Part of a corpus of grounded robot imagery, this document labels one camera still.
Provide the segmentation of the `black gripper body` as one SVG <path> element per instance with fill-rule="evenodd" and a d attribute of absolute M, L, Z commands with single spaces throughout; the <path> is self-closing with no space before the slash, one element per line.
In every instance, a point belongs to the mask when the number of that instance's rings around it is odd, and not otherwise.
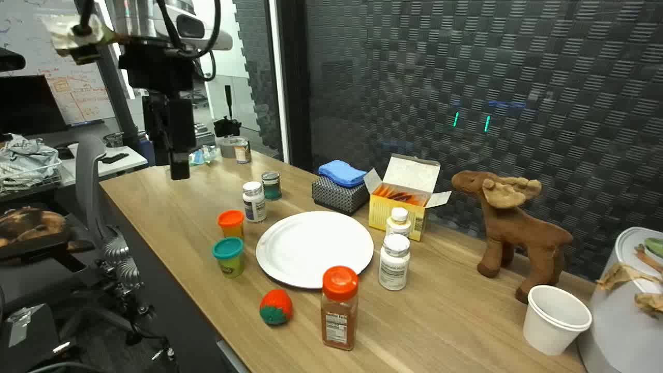
<path fill-rule="evenodd" d="M 148 91 L 142 121 L 155 163 L 170 166 L 171 181 L 188 178 L 194 122 L 184 91 L 193 90 L 193 63 L 165 39 L 133 37 L 124 43 L 119 66 L 126 70 L 134 90 Z"/>

